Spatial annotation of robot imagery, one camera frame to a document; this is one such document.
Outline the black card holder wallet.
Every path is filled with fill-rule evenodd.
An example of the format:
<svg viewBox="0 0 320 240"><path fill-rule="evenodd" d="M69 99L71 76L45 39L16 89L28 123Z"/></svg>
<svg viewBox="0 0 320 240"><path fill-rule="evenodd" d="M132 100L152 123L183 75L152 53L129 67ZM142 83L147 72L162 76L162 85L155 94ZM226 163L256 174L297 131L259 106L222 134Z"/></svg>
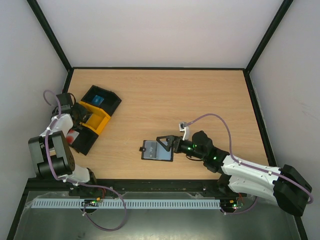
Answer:
<svg viewBox="0 0 320 240"><path fill-rule="evenodd" d="M166 149L156 140L144 140L139 148L142 160L172 162L174 153Z"/></svg>

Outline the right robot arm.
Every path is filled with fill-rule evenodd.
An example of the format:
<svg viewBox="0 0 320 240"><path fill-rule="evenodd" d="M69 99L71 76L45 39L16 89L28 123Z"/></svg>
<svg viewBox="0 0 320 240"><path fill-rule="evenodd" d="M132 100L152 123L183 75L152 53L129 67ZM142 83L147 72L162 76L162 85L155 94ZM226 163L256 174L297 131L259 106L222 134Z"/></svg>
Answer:
<svg viewBox="0 0 320 240"><path fill-rule="evenodd" d="M191 140L166 135L158 136L156 141L168 152L202 160L209 171L226 178L218 183L218 191L224 196L233 192L249 194L296 217L301 217L306 206L313 203L311 185L291 165L267 166L238 158L215 147L202 130L194 133Z"/></svg>

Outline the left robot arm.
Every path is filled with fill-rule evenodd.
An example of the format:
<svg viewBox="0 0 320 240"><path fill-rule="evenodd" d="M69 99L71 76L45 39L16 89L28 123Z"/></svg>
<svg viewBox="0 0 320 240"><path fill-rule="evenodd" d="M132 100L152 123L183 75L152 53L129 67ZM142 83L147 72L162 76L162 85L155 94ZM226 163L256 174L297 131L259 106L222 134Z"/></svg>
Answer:
<svg viewBox="0 0 320 240"><path fill-rule="evenodd" d="M39 136L28 140L32 165L38 179L55 179L74 186L95 185L97 179L93 171L76 164L69 133L81 126L87 110L80 105L72 93L53 95L54 107L48 127Z"/></svg>

